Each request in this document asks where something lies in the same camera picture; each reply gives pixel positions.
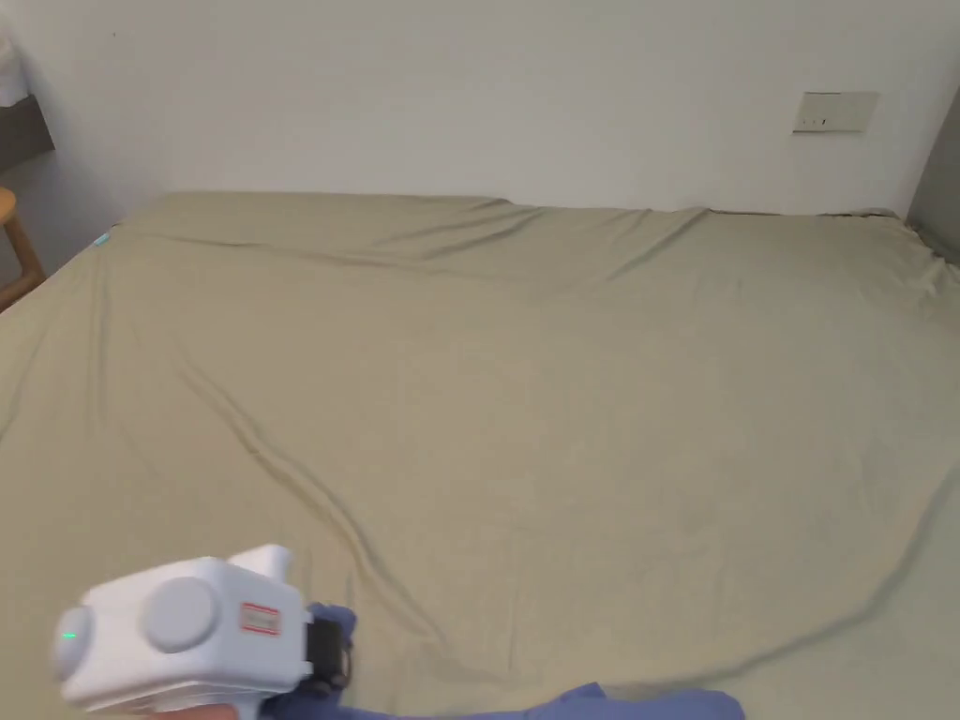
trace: gray wall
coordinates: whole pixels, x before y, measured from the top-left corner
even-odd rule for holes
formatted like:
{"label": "gray wall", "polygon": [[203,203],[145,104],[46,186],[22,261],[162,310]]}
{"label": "gray wall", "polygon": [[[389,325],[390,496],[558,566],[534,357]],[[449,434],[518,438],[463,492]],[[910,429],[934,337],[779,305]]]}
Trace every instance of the gray wall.
{"label": "gray wall", "polygon": [[960,264],[960,92],[933,146],[907,223],[934,251]]}

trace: wrinkle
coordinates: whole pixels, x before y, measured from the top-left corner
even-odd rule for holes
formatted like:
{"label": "wrinkle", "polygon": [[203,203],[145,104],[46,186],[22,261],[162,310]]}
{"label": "wrinkle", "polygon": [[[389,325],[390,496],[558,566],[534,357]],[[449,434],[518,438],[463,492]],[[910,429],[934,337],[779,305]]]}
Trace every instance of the wrinkle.
{"label": "wrinkle", "polygon": [[833,620],[829,624],[818,628],[806,635],[797,637],[780,647],[759,653],[742,662],[722,667],[717,670],[695,676],[681,678],[667,683],[640,683],[624,684],[619,688],[626,690],[632,697],[651,697],[673,692],[674,690],[690,687],[706,687],[724,681],[732,680],[755,668],[774,660],[779,660],[793,653],[800,652],[812,645],[825,642],[832,637],[842,635],[852,628],[867,622],[879,615],[890,604],[903,581],[910,574],[921,552],[929,542],[930,532],[938,515],[947,504],[947,499],[956,486],[960,484],[960,467],[952,468],[944,477],[940,486],[930,497],[924,508],[920,521],[910,537],[903,554],[893,570],[883,579],[877,588],[868,596],[860,608]]}
{"label": "wrinkle", "polygon": [[[83,273],[77,273],[73,283],[74,289],[76,289],[83,282],[83,277]],[[73,292],[63,293],[60,304],[55,306],[54,309],[51,310],[49,317],[44,320],[42,327],[36,336],[36,342],[34,342],[34,346],[27,354],[27,361],[24,363],[23,372],[13,383],[13,391],[11,393],[9,402],[7,402],[7,416],[0,421],[0,448],[3,447],[3,442],[6,439],[7,434],[10,432],[10,428],[13,427],[13,423],[19,416],[20,403],[23,398],[23,394],[26,390],[30,375],[34,371],[35,362],[40,355],[40,350],[46,343],[47,335],[50,333],[50,328],[53,327],[54,321],[60,316],[72,299]]]}
{"label": "wrinkle", "polygon": [[[284,490],[296,497],[312,515],[340,536],[361,578],[367,581],[374,593],[384,602],[399,623],[415,636],[432,636],[436,643],[429,644],[433,652],[441,653],[444,661],[451,655],[449,641],[444,632],[427,615],[410,595],[409,591],[379,560],[370,541],[359,523],[352,517],[346,504],[320,478],[296,458],[280,450],[268,439],[256,421],[237,401],[212,378],[198,368],[180,349],[186,370],[178,370],[178,376],[197,398],[210,408],[230,430],[266,475]],[[304,486],[318,493],[325,503],[319,501]],[[462,675],[479,680],[493,680],[491,673],[459,665]]]}
{"label": "wrinkle", "polygon": [[530,214],[530,208],[528,207],[519,207],[517,209],[510,210],[505,212],[502,215],[496,215],[494,217],[482,217],[482,218],[473,218],[472,220],[462,220],[459,223],[445,223],[443,225],[432,225],[429,228],[420,228],[416,230],[410,230],[409,232],[401,232],[397,235],[390,235],[389,237],[376,240],[372,243],[372,246],[377,248],[382,245],[391,245],[393,243],[402,242],[403,240],[417,240],[421,238],[431,237],[432,235],[442,235],[453,230],[465,230],[470,228],[482,228],[484,225],[490,225],[491,223],[499,223],[503,220],[513,220],[515,217],[523,217]]}
{"label": "wrinkle", "polygon": [[709,213],[710,211],[705,207],[701,208],[697,213],[686,218],[675,228],[672,228],[667,232],[662,233],[659,237],[654,238],[653,242],[647,245],[647,247],[645,247],[642,251],[638,252],[629,260],[614,268],[607,275],[607,282],[616,280],[617,278],[626,275],[634,268],[652,260],[661,252],[666,250],[670,245],[676,242],[687,230],[707,217]]}
{"label": "wrinkle", "polygon": [[525,217],[522,220],[519,220],[513,223],[508,228],[504,228],[497,232],[492,232],[487,235],[482,235],[480,237],[472,237],[469,240],[463,240],[459,243],[451,243],[442,248],[436,248],[434,250],[426,251],[420,255],[421,260],[439,260],[444,257],[449,257],[453,254],[459,252],[465,252],[468,250],[473,250],[483,245],[490,245],[492,243],[498,243],[501,240],[506,240],[508,237],[518,234],[523,231],[527,226],[537,220],[546,210],[543,208],[537,208],[533,211],[525,211]]}
{"label": "wrinkle", "polygon": [[154,235],[153,237],[160,240],[170,240],[171,242],[183,243],[186,245],[204,245],[212,248],[248,250],[265,252],[266,254],[277,256],[292,256],[304,260],[310,260],[322,265],[332,265],[335,267],[400,270],[403,272],[416,273],[423,276],[452,276],[469,277],[471,279],[482,278],[486,280],[510,281],[508,278],[500,276],[465,273],[457,270],[451,270],[449,268],[431,267],[421,265],[417,260],[407,260],[404,258],[382,254],[338,254],[334,252],[301,250],[298,248],[278,248],[277,246],[270,245],[268,243],[226,243],[216,240],[206,240],[196,237],[180,237],[176,235]]}

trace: red label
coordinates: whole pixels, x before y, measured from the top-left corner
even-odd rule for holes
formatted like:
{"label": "red label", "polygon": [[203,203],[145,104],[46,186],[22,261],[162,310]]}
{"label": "red label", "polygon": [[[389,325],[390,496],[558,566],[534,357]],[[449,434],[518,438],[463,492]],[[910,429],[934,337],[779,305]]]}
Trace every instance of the red label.
{"label": "red label", "polygon": [[276,637],[280,634],[280,611],[244,603],[240,606],[240,629],[245,633]]}

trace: white wall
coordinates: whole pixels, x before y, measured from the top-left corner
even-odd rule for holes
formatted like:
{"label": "white wall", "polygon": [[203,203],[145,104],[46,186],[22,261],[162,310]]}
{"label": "white wall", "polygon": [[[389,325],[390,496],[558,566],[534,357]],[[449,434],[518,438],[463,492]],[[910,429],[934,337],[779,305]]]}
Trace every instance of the white wall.
{"label": "white wall", "polygon": [[[48,264],[173,188],[903,212],[958,0],[0,0],[56,157],[3,182]],[[878,90],[792,137],[803,90]]]}

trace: round knob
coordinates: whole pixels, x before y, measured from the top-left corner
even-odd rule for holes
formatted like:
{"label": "round knob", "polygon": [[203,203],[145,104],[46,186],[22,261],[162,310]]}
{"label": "round knob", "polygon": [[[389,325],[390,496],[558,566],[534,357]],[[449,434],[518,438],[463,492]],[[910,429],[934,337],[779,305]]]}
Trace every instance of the round knob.
{"label": "round knob", "polygon": [[62,683],[77,671],[92,639],[93,612],[90,608],[71,608],[60,616],[51,663],[57,680]]}
{"label": "round knob", "polygon": [[182,653],[210,637],[219,619],[210,585],[200,578],[175,578],[147,599],[140,632],[161,653]]}

